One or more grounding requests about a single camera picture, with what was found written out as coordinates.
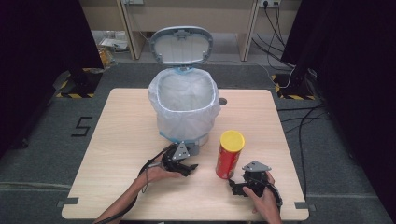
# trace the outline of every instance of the gray carpet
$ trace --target gray carpet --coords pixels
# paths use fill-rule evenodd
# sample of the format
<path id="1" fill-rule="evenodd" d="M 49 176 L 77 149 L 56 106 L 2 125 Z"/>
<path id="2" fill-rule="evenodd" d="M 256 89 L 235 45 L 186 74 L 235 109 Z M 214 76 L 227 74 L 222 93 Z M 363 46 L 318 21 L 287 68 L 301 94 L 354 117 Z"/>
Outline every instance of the gray carpet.
<path id="1" fill-rule="evenodd" d="M 199 66 L 208 71 L 220 89 L 267 89 L 276 107 L 310 107 L 321 103 L 279 99 L 265 71 L 255 65 Z M 29 147 L 9 150 L 0 160 L 0 223 L 91 223 L 66 220 L 63 201 L 73 184 L 109 92 L 114 88 L 147 88 L 163 70 L 158 64 L 119 63 L 103 74 L 91 99 L 54 98 L 42 114 Z M 63 82 L 60 76 L 56 87 Z M 279 111 L 290 153 L 302 187 L 303 169 L 298 125 L 307 110 Z M 91 126 L 86 137 L 71 137 L 82 125 Z M 364 172 L 349 153 L 325 108 L 315 110 L 312 122 L 302 128 L 307 201 L 313 209 L 303 223 L 392 223 L 376 198 Z"/>

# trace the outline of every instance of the black curtain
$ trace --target black curtain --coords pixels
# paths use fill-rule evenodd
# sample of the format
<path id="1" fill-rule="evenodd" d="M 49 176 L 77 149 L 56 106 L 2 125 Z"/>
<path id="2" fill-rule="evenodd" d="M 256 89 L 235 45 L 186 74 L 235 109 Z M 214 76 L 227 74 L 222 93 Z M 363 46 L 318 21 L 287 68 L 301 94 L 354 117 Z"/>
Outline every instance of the black curtain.
<path id="1" fill-rule="evenodd" d="M 102 63 L 78 0 L 3 1 L 0 44 L 1 157 L 27 135 L 62 72 Z"/>
<path id="2" fill-rule="evenodd" d="M 396 222 L 396 1 L 324 6 L 302 1 L 282 59 L 317 71 L 341 135 Z M 323 15 L 328 23 L 316 22 Z"/>

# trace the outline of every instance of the potato chip can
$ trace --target potato chip can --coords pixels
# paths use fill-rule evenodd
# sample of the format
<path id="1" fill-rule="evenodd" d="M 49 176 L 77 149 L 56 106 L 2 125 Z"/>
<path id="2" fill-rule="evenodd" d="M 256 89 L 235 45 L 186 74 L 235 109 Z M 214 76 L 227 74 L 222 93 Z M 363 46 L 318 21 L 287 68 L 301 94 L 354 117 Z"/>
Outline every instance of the potato chip can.
<path id="1" fill-rule="evenodd" d="M 235 130 L 224 132 L 220 138 L 218 164 L 216 174 L 222 179 L 229 179 L 233 176 L 239 154 L 245 146 L 244 136 Z"/>

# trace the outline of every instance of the yellow lid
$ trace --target yellow lid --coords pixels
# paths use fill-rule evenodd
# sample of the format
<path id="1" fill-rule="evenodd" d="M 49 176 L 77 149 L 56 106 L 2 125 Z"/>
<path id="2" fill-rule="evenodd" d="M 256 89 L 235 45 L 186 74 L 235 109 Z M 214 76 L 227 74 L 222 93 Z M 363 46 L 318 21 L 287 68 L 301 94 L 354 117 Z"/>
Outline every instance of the yellow lid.
<path id="1" fill-rule="evenodd" d="M 238 152 L 245 146 L 244 136 L 234 130 L 226 131 L 221 135 L 220 138 L 221 146 L 230 152 Z"/>

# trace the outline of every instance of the power outlet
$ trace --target power outlet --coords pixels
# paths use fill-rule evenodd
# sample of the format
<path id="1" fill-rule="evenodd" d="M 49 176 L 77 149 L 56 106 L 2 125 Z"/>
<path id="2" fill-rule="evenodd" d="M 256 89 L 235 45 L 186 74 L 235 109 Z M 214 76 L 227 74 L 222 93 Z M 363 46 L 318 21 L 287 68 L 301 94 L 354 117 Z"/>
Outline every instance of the power outlet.
<path id="1" fill-rule="evenodd" d="M 280 0 L 260 0 L 260 7 L 264 7 L 264 2 L 268 2 L 267 7 L 279 7 Z"/>

